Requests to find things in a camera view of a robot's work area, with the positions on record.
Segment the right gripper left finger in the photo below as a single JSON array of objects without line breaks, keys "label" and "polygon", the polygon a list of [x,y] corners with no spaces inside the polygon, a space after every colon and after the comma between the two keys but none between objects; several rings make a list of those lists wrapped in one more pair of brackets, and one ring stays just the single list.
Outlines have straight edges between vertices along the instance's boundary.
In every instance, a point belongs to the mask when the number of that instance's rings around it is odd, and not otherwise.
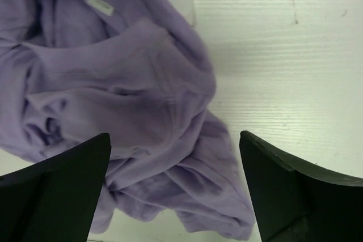
[{"label": "right gripper left finger", "polygon": [[110,157],[110,136],[1,176],[1,241],[86,241]]}]

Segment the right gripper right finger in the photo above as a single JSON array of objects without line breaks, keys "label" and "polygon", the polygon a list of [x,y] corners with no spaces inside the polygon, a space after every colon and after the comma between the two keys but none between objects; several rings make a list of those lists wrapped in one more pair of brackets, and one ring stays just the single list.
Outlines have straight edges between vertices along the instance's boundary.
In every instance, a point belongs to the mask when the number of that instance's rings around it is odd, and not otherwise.
[{"label": "right gripper right finger", "polygon": [[362,241],[362,179],[289,154],[249,131],[239,149],[262,241]]}]

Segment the purple t shirt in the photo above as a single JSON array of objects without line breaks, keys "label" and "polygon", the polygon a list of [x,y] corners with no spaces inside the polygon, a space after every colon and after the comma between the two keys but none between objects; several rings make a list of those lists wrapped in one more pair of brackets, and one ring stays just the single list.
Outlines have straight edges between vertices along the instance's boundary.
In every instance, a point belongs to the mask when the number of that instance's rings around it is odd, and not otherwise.
[{"label": "purple t shirt", "polygon": [[173,210],[188,232],[255,224],[212,63],[168,0],[1,0],[1,148],[37,163],[101,133],[111,156],[92,233],[115,210]]}]

